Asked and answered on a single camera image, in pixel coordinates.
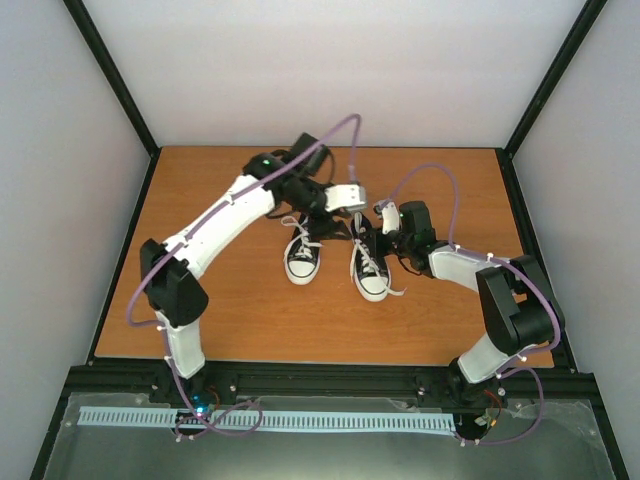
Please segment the white shoelace of sneaker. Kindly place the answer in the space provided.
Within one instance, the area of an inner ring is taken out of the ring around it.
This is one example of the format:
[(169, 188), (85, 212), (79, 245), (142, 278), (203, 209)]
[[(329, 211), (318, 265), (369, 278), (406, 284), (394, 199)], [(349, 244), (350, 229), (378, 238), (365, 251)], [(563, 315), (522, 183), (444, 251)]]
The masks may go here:
[(285, 248), (283, 260), (286, 263), (300, 261), (317, 264), (322, 244), (311, 240), (309, 219), (305, 215), (299, 217), (288, 215), (281, 220), (281, 224), (294, 229), (292, 238)]
[(374, 258), (372, 250), (359, 239), (353, 241), (350, 276), (361, 296), (372, 303), (381, 302), (387, 296), (401, 297), (406, 292), (392, 287), (386, 259)]

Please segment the black sneaker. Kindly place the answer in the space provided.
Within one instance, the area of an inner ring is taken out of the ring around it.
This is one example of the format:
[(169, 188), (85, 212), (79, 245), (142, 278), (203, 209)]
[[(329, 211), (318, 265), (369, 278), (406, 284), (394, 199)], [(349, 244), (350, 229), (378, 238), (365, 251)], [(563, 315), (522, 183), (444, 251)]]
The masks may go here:
[(368, 218), (356, 212), (351, 219), (350, 233), (351, 279), (365, 300), (380, 302), (390, 294), (391, 276), (385, 257), (377, 252), (375, 229)]
[(310, 221), (305, 215), (285, 216), (281, 224), (294, 229), (283, 254), (285, 274), (294, 285), (308, 285), (319, 271), (322, 243), (311, 238)]

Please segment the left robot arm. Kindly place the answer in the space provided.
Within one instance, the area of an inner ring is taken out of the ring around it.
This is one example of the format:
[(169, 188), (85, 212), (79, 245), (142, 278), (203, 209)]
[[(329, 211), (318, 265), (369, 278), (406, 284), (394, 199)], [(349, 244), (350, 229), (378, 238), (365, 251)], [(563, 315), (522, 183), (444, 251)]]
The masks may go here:
[(148, 239), (140, 248), (141, 284), (163, 333), (165, 360), (176, 374), (172, 388), (186, 402), (201, 400), (208, 378), (200, 336), (200, 320), (209, 296), (200, 280), (219, 254), (246, 228), (281, 204), (293, 217), (294, 228), (283, 262), (295, 285), (310, 283), (320, 266), (319, 250), (327, 239), (345, 239), (344, 223), (366, 204), (365, 190), (357, 180), (319, 183), (314, 177), (329, 148), (304, 134), (287, 151), (260, 153), (243, 167), (230, 188), (199, 217), (162, 242)]

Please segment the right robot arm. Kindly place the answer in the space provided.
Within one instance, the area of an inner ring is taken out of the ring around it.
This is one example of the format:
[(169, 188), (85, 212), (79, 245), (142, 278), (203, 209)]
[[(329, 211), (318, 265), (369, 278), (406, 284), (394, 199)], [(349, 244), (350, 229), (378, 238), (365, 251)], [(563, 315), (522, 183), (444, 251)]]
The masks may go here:
[(485, 333), (451, 361), (448, 392), (458, 405), (470, 405), (514, 362), (536, 350), (553, 349), (564, 316), (538, 261), (479, 254), (437, 238), (426, 204), (374, 206), (382, 220), (375, 230), (376, 252), (395, 256), (411, 274), (454, 283), (478, 294)]

